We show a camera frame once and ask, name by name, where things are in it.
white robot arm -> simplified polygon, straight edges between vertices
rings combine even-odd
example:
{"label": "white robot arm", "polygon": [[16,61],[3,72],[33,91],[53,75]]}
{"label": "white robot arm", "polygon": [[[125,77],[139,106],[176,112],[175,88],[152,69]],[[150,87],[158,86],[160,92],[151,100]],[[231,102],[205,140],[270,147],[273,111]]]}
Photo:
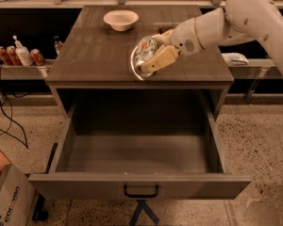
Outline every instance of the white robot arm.
{"label": "white robot arm", "polygon": [[[147,40],[157,51],[142,57]],[[257,40],[283,75],[283,16],[273,0],[227,0],[222,8],[179,24],[174,30],[144,38],[135,59],[136,71],[148,76],[174,63],[178,56],[200,53],[211,45],[235,45]]]}

black handle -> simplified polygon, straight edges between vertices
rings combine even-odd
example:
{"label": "black handle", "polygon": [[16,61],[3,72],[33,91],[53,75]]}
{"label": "black handle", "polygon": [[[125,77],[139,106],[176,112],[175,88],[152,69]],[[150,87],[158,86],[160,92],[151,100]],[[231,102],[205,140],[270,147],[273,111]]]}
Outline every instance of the black handle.
{"label": "black handle", "polygon": [[130,194],[127,192],[127,185],[124,185],[124,194],[128,198],[153,199],[158,195],[158,186],[155,186],[155,193],[153,194]]}

drawer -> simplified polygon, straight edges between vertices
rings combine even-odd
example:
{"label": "drawer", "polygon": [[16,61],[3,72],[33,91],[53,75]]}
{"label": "drawer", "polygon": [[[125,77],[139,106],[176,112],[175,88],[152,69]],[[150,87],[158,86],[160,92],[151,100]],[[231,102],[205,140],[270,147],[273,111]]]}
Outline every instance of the drawer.
{"label": "drawer", "polygon": [[79,89],[48,174],[30,183],[54,199],[234,199],[207,91]]}

spray bottle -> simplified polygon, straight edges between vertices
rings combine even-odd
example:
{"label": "spray bottle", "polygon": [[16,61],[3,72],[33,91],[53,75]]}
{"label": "spray bottle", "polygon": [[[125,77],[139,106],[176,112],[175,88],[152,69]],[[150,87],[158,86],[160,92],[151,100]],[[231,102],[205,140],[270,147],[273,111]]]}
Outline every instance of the spray bottle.
{"label": "spray bottle", "polygon": [[15,44],[17,47],[16,54],[21,60],[22,64],[25,66],[32,65],[34,61],[32,60],[28,49],[17,40],[17,36],[13,36],[13,38],[15,39]]}

concrete floor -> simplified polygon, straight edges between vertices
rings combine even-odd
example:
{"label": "concrete floor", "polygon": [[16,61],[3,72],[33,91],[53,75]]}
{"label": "concrete floor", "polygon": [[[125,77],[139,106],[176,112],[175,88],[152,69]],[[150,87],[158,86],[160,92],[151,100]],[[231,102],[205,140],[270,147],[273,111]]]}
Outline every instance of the concrete floor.
{"label": "concrete floor", "polygon": [[[29,150],[7,135],[0,137],[0,149],[23,173],[44,172],[64,124],[58,107],[17,105],[13,118],[24,127]],[[283,225],[283,105],[224,105],[217,123],[230,172],[250,175],[252,183],[233,201],[148,201],[158,225]],[[1,112],[0,128],[8,128]],[[10,132],[23,138],[15,124]],[[33,222],[31,210],[26,225],[128,225],[136,206],[135,201],[48,200],[49,219]],[[136,225],[154,222],[142,211]]]}

